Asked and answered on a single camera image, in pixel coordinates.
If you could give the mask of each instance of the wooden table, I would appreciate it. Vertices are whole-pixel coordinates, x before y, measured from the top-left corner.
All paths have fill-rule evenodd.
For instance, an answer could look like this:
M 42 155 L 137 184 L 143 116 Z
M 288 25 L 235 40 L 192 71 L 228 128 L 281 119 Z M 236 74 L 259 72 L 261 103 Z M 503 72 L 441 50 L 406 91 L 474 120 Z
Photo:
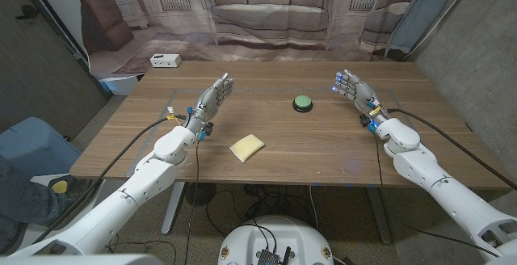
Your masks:
M 474 135 L 432 83 L 413 63 L 394 62 L 195 62 L 177 69 L 151 69 L 122 103 L 71 169 L 79 178 L 94 178 L 144 127 L 166 115 L 166 107 L 186 114 L 200 94 L 224 72 L 234 92 L 212 120 L 213 133 L 200 143 L 200 181 L 379 186 L 373 135 L 359 124 L 352 102 L 330 92 L 334 75 L 345 68 L 373 87 L 386 108 L 398 107 L 429 120 L 504 175 L 509 174 Z M 313 100 L 313 110 L 298 113 L 298 95 Z M 414 127 L 439 164 L 469 187 L 502 188 L 506 184 L 438 133 L 400 113 Z M 177 123 L 168 120 L 146 133 L 107 173 L 124 179 L 154 142 Z M 253 133 L 266 144 L 246 163 L 229 150 Z M 381 148 L 385 186 L 416 187 L 397 174 L 393 159 Z M 178 181 L 195 180 L 195 155 L 178 172 Z

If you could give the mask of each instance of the round button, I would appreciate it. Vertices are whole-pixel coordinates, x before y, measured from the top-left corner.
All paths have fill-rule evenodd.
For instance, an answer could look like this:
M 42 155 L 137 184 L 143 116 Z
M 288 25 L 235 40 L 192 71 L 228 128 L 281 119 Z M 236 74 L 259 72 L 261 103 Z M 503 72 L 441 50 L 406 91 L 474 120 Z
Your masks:
M 292 101 L 292 108 L 298 112 L 309 112 L 313 109 L 313 101 L 307 95 L 298 95 Z

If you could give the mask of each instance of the cable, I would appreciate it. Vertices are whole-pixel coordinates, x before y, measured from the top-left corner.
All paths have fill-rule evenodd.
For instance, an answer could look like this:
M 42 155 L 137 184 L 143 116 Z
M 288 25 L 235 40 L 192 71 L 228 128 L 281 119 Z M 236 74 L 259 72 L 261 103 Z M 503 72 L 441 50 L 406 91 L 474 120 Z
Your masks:
M 194 214 L 194 205 L 195 205 L 195 198 L 197 197 L 197 185 L 200 182 L 200 158 L 198 157 L 197 149 L 200 147 L 200 143 L 197 142 L 197 145 L 195 146 L 195 161 L 197 163 L 197 176 L 195 177 L 195 190 L 194 190 L 194 201 L 192 202 L 191 207 L 191 216 L 188 220 L 188 231 L 187 231 L 187 247 L 185 248 L 185 265 L 187 265 L 187 257 L 188 257 L 188 243 L 191 238 L 191 223 L 192 223 L 192 215 Z
M 267 241 L 266 234 L 262 231 L 262 229 L 260 229 L 259 224 L 257 224 L 257 221 L 255 220 L 255 218 L 252 217 L 251 219 L 253 220 L 253 222 L 257 226 L 258 230 L 260 230 L 260 233 L 262 233 L 262 235 L 264 236 L 264 239 L 266 240 L 266 251 L 269 252 L 269 242 Z
M 266 191 L 266 188 L 267 188 L 267 186 L 262 186 L 263 194 L 264 194 L 266 197 L 271 197 L 271 198 L 283 198 L 283 197 L 287 196 L 287 197 L 291 197 L 291 198 L 293 198 L 293 199 L 295 200 L 296 204 L 298 204 L 298 206 L 300 206 L 300 208 L 305 209 L 305 211 L 307 212 L 307 213 L 306 213 L 306 216 L 308 217 L 308 221 L 307 221 L 307 223 L 309 223 L 309 222 L 311 222 L 311 221 L 313 220 L 313 224 L 312 224 L 312 226 L 313 226 L 314 228 L 316 228 L 316 219 L 314 218 L 313 213 L 310 213 L 311 211 L 313 211 L 313 206 L 311 205 L 311 203 L 310 203 L 310 201 L 309 201 L 309 200 L 307 200 L 307 199 L 305 199 L 305 198 L 303 198 L 303 197 L 295 196 L 295 195 L 291 195 L 291 194 L 287 194 L 287 195 L 285 195 L 285 196 L 284 196 L 284 195 L 282 195 L 282 194 L 279 194 L 277 191 L 267 192 L 267 191 Z M 263 201 L 263 203 L 269 207 L 269 205 L 268 205 L 268 204 L 267 204 L 267 202 L 265 201 L 266 197 L 264 197 L 264 201 Z M 303 204 L 300 204 L 300 202 L 298 202 L 298 200 L 303 200 L 303 201 L 306 203 L 306 206 L 304 206 Z
M 219 228 L 217 228 L 216 224 L 213 223 L 212 219 L 210 218 L 210 215 L 208 214 L 208 206 L 212 203 L 212 201 L 216 198 L 217 195 L 221 194 L 221 193 L 224 193 L 224 192 L 228 192 L 231 196 L 232 196 L 232 199 L 233 199 L 233 210 L 235 211 L 235 213 L 237 214 L 237 216 L 239 217 L 239 219 L 241 221 L 244 221 L 244 219 L 241 217 L 241 215 L 237 212 L 237 206 L 235 204 L 235 195 L 233 192 L 229 191 L 229 190 L 223 190 L 223 191 L 219 191 L 218 193 L 216 193 L 212 200 L 207 204 L 207 206 L 205 207 L 205 212 L 206 212 L 206 215 L 207 215 L 207 218 L 208 218 L 208 221 L 210 222 L 210 224 L 212 224 L 212 226 L 214 227 L 214 229 L 217 230 L 217 232 L 219 232 L 221 234 L 221 236 L 223 236 L 223 238 L 226 238 L 226 235 L 225 233 L 223 233 Z
M 110 244 L 108 245 L 108 251 L 110 251 L 110 253 L 115 253 L 115 248 L 116 246 L 118 245 L 126 245 L 124 247 L 122 247 L 122 249 L 119 251 L 119 252 L 122 252 L 128 245 L 143 245 L 145 246 L 145 250 L 144 250 L 144 253 L 147 253 L 150 249 L 150 246 L 146 246 L 147 244 L 152 244 L 152 243 L 162 243 L 162 244 L 167 244 L 167 245 L 170 245 L 174 251 L 174 262 L 173 264 L 176 264 L 176 247 L 170 243 L 170 242 L 167 242 L 167 241 L 162 241 L 162 240 L 155 240 L 155 241 L 148 241 L 148 242 L 116 242 L 114 244 Z
M 113 165 L 115 165 L 115 163 L 120 159 L 120 157 L 122 157 L 122 155 L 124 155 L 124 153 L 126 153 L 126 151 L 129 149 L 129 147 L 131 147 L 131 145 L 133 145 L 135 143 L 135 141 L 137 141 L 141 135 L 143 135 L 145 132 L 147 132 L 150 128 L 152 128 L 155 125 L 160 124 L 161 122 L 164 122 L 166 120 L 168 120 L 166 117 L 162 118 L 160 120 L 157 120 L 154 123 L 152 123 L 151 125 L 149 125 L 147 128 L 144 128 L 141 132 L 139 132 L 138 135 L 136 135 L 129 142 L 129 144 L 127 144 L 125 146 L 125 148 L 113 159 L 113 161 L 111 161 L 111 163 L 104 169 L 104 171 L 97 177 L 97 179 L 95 179 L 95 181 L 90 185 L 90 187 L 88 187 L 88 189 L 86 189 L 82 193 L 82 195 L 79 196 L 79 198 L 77 200 L 75 200 L 74 203 L 72 205 L 70 205 L 56 220 L 54 220 L 52 222 L 52 224 L 50 224 L 48 226 L 48 228 L 32 244 L 36 244 L 37 242 L 43 241 L 50 232 L 52 232 L 66 217 L 68 217 L 70 215 L 70 213 L 74 209 L 76 209 L 83 202 L 83 200 L 90 194 L 90 192 L 92 192 L 92 191 L 95 192 L 97 190 L 97 188 L 99 188 L 100 184 L 102 183 L 104 175 L 106 175 L 106 173 L 113 167 Z
M 314 219 L 316 220 L 316 230 L 319 232 L 319 231 L 320 231 L 320 227 L 319 227 L 319 225 L 317 224 L 316 206 L 314 206 L 314 200 L 313 200 L 313 189 L 312 189 L 312 187 L 313 187 L 312 185 L 309 185 L 310 203 L 313 205 Z
M 332 259 L 334 259 L 337 263 L 340 263 L 340 264 L 343 264 L 343 265 L 353 265 L 353 264 L 348 264 L 348 263 L 345 263 L 344 261 L 338 259 L 336 256 L 332 255 Z
M 275 247 L 273 248 L 273 254 L 276 253 L 276 238 L 275 238 L 275 235 L 268 228 L 264 228 L 261 225 L 253 225 L 253 224 L 242 224 L 242 225 L 239 225 L 238 227 L 242 227 L 242 226 L 246 226 L 246 225 L 254 226 L 259 229 L 265 229 L 268 233 L 270 233 L 271 236 L 273 237 L 273 240 L 275 241 Z
M 416 120 L 419 120 L 421 122 L 423 122 L 424 124 L 428 125 L 429 127 L 431 127 L 432 129 L 434 129 L 436 132 L 438 132 L 440 135 L 442 135 L 443 137 L 445 137 L 447 140 L 449 140 L 454 146 L 458 147 L 460 150 L 462 150 L 463 152 L 465 152 L 468 156 L 470 156 L 472 159 L 474 159 L 476 162 L 478 162 L 479 164 L 481 164 L 481 166 L 485 167 L 488 171 L 490 171 L 493 175 L 497 176 L 499 179 L 501 179 L 502 181 L 504 181 L 506 184 L 508 184 L 511 188 L 515 189 L 517 191 L 517 184 L 513 183 L 511 180 L 509 180 L 508 178 L 506 178 L 504 175 L 500 174 L 499 172 L 497 172 L 494 168 L 492 168 L 490 165 L 484 163 L 480 158 L 476 157 L 476 155 L 472 154 L 470 151 L 468 151 L 464 146 L 462 146 L 460 143 L 458 143 L 457 141 L 454 141 L 454 139 L 452 139 L 448 134 L 446 134 L 445 132 L 443 132 L 442 130 L 440 130 L 439 128 L 435 127 L 433 124 L 431 124 L 430 122 L 424 120 L 423 118 L 419 117 L 419 116 L 416 116 L 410 112 L 407 112 L 407 111 L 404 111 L 402 109 L 399 109 L 399 108 L 390 108 L 388 109 L 388 112 L 389 113 L 392 113 L 392 112 L 401 112 L 405 115 L 408 115 L 412 118 L 415 118 Z
M 385 204 L 386 202 L 384 201 L 384 193 L 383 193 L 383 190 L 385 188 L 385 185 L 384 185 L 384 182 L 382 181 L 382 171 L 380 169 L 380 156 L 379 156 L 379 141 L 377 140 L 377 136 L 376 134 L 373 134 L 373 136 L 375 137 L 375 142 L 376 142 L 376 146 L 377 146 L 377 164 L 379 165 L 379 176 L 380 176 L 380 200 L 382 200 L 383 204 L 385 205 L 385 209 L 386 209 L 386 212 L 388 212 L 388 214 L 395 220 L 397 221 L 397 223 L 405 226 L 406 228 L 408 229 L 412 229 L 413 231 L 416 231 L 416 232 L 419 232 L 419 233 L 424 233 L 426 235 L 429 235 L 429 236 L 432 236 L 432 237 L 437 237 L 437 238 L 442 238 L 442 239 L 445 239 L 445 240 L 449 240 L 449 241 L 453 241 L 453 242 L 459 242 L 460 244 L 464 244 L 464 245 L 467 245 L 467 246 L 471 246 L 472 248 L 476 248 L 478 250 L 482 250 L 488 254 L 491 254 L 495 257 L 499 257 L 497 254 L 485 249 L 485 248 L 482 248 L 482 247 L 479 247 L 479 246 L 476 246 L 476 245 L 473 245 L 473 244 L 470 244 L 468 242 L 465 242 L 465 241 L 461 241 L 461 240 L 458 240 L 458 239 L 455 239 L 455 238 L 450 238 L 450 237 L 447 237 L 447 236 L 442 236 L 442 235 L 438 235 L 438 234 L 435 234 L 435 233 L 428 233 L 426 231 L 423 231 L 423 230 L 420 230 L 420 229 L 416 229 L 410 225 L 407 225 L 405 223 L 403 223 L 402 221 L 400 221 L 397 217 L 395 217 L 391 211 L 388 209 L 388 206 Z

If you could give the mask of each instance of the person's leg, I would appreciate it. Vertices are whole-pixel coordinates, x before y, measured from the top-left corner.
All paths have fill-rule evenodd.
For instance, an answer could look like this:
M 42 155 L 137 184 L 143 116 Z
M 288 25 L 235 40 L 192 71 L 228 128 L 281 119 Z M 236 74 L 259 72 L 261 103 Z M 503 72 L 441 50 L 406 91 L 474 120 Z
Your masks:
M 65 209 L 66 195 L 23 180 L 0 156 L 0 215 L 13 221 L 48 225 Z
M 0 216 L 0 252 L 8 247 L 16 237 L 19 223 L 7 217 Z

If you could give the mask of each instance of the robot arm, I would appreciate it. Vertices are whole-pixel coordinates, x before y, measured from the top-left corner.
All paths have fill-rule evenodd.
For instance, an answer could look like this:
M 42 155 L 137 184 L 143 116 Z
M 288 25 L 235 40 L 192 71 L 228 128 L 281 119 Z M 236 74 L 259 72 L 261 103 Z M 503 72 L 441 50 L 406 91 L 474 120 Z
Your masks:
M 158 139 L 154 150 L 137 164 L 135 173 L 117 191 L 92 209 L 66 231 L 47 238 L 11 256 L 31 256 L 48 252 L 60 254 L 94 254 L 112 239 L 122 226 L 145 202 L 166 190 L 176 179 L 178 168 L 185 165 L 185 146 L 210 135 L 210 119 L 231 93 L 233 80 L 228 74 L 219 78 L 198 99 L 183 126 Z
M 396 118 L 390 118 L 375 91 L 349 70 L 336 74 L 334 92 L 354 101 L 363 126 L 382 140 L 402 177 L 425 189 L 471 240 L 498 256 L 517 254 L 517 218 L 499 212 L 438 165 L 420 136 Z M 486 261 L 495 259 L 481 252 Z

